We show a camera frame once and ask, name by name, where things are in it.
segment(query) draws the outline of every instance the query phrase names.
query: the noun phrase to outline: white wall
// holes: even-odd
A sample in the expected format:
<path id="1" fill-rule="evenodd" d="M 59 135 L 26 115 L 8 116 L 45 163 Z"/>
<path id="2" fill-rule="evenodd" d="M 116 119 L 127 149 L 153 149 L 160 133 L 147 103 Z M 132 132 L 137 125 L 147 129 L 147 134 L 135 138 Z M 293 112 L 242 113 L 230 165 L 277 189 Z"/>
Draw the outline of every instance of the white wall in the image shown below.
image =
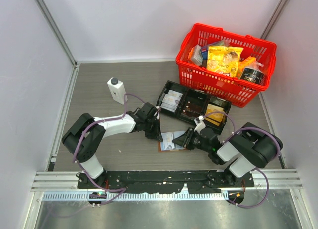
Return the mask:
<path id="1" fill-rule="evenodd" d="M 79 61 L 174 59 L 194 23 L 260 37 L 279 0 L 44 0 Z"/>
<path id="2" fill-rule="evenodd" d="M 318 212 L 318 0 L 291 0 L 268 37 L 277 66 L 266 105 L 284 142 L 286 163 L 296 168 Z"/>
<path id="3" fill-rule="evenodd" d="M 20 228 L 72 66 L 34 0 L 0 0 L 0 222 Z"/>

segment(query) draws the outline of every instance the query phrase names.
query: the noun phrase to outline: wood grain surface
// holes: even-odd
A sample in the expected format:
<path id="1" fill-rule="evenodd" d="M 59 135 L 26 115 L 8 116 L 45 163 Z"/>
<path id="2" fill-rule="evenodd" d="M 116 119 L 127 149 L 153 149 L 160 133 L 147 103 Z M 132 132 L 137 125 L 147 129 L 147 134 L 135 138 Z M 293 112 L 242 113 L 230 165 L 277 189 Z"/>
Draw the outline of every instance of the wood grain surface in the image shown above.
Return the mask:
<path id="1" fill-rule="evenodd" d="M 123 105 L 115 102 L 110 95 L 107 82 L 111 77 L 122 81 L 126 92 L 134 93 L 151 104 L 156 104 L 167 80 L 179 82 L 175 62 L 81 64 L 64 132 L 85 112 L 94 117 L 110 117 L 123 113 Z M 141 102 L 129 97 L 128 109 L 135 110 L 137 107 L 141 107 Z M 232 106 L 230 115 L 237 128 L 246 122 L 252 122 L 269 130 L 258 96 L 245 108 Z M 161 132 L 187 130 L 190 126 L 163 114 L 160 117 Z M 220 139 L 225 139 L 232 130 L 228 121 Z M 104 138 L 96 155 L 106 170 L 205 170 L 227 166 L 213 164 L 207 153 L 201 150 L 160 153 L 157 142 L 146 139 L 143 132 L 122 133 Z M 71 161 L 72 155 L 61 144 L 54 170 L 78 171 L 78 166 Z M 278 159 L 272 161 L 267 168 L 281 168 Z"/>

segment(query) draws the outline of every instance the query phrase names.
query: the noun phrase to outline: white bottle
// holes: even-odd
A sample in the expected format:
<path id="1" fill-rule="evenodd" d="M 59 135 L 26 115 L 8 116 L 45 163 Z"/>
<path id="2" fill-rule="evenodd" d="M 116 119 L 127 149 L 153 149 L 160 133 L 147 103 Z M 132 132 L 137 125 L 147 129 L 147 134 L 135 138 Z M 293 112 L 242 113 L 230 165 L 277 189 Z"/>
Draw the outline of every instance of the white bottle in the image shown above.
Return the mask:
<path id="1" fill-rule="evenodd" d="M 120 104 L 124 105 L 124 95 L 126 94 L 124 84 L 117 78 L 112 77 L 107 83 L 111 96 Z"/>

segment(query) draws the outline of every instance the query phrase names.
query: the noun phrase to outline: red plastic basket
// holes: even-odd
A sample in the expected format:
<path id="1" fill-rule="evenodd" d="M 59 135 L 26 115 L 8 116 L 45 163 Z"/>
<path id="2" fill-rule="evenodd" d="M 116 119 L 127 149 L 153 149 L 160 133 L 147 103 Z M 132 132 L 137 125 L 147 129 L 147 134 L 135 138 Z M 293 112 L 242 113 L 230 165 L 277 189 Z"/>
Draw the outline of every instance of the red plastic basket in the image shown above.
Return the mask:
<path id="1" fill-rule="evenodd" d="M 264 67 L 260 68 L 265 74 L 262 85 L 210 72 L 188 62 L 189 52 L 194 46 L 197 44 L 204 46 L 222 39 L 230 40 L 230 46 L 244 47 L 241 61 L 253 56 L 258 62 L 264 64 Z M 276 48 L 276 44 L 272 42 L 249 35 L 244 37 L 225 32 L 221 28 L 195 24 L 183 40 L 180 52 L 176 57 L 180 84 L 223 98 L 235 106 L 244 107 L 261 91 L 268 89 L 276 65 Z"/>

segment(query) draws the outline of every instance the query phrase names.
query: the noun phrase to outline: black can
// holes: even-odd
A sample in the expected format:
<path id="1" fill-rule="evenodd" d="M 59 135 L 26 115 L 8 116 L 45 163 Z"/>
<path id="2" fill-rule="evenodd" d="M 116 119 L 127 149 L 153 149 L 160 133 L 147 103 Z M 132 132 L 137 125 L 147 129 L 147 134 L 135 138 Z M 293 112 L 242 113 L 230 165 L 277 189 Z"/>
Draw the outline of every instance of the black can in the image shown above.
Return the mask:
<path id="1" fill-rule="evenodd" d="M 260 70 L 245 68 L 240 79 L 260 84 L 264 77 L 265 74 L 262 73 Z"/>

